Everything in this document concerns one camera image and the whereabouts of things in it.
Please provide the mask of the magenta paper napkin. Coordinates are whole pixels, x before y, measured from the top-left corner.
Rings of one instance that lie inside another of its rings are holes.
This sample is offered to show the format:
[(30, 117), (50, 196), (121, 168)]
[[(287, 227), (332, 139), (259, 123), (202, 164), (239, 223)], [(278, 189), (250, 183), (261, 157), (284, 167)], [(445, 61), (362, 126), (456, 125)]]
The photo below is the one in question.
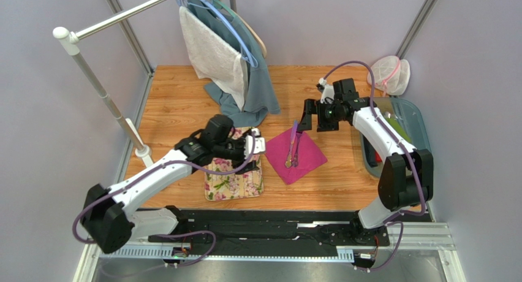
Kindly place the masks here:
[(328, 160), (320, 148), (307, 135), (302, 133), (298, 146), (298, 165), (286, 168), (285, 162), (290, 147), (292, 128), (277, 135), (266, 143), (265, 156), (282, 181), (291, 185), (303, 178)]

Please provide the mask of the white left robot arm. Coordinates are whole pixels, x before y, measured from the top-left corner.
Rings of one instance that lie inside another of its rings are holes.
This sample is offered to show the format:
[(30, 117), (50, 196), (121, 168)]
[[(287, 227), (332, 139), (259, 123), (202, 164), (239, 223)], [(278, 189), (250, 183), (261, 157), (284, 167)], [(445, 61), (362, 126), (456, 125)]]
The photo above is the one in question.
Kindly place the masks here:
[(129, 241), (149, 236), (165, 238), (182, 220), (173, 206), (141, 210), (142, 205), (178, 180), (198, 170), (208, 174), (215, 159), (232, 162), (232, 170), (217, 175), (242, 174), (255, 170), (253, 157), (266, 151), (266, 141), (257, 128), (232, 137), (233, 121), (225, 115), (210, 118), (203, 129), (181, 139), (157, 162), (133, 177), (107, 188), (92, 186), (83, 210), (72, 225), (75, 239), (96, 244), (103, 253), (113, 253)]

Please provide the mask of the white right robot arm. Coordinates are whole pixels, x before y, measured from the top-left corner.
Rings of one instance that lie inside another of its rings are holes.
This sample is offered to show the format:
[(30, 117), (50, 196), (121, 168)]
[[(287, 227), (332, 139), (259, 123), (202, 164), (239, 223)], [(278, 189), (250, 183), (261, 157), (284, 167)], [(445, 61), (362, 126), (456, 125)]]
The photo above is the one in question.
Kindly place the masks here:
[(433, 197), (434, 160), (427, 149), (419, 149), (394, 130), (372, 97), (360, 97), (351, 78), (334, 82), (332, 97), (306, 99), (297, 132), (312, 128), (317, 117), (317, 131), (337, 131), (342, 121), (358, 130), (375, 149), (384, 165), (377, 187), (378, 197), (357, 213), (353, 224), (370, 230), (390, 223), (398, 215), (410, 214), (411, 208), (426, 210)]

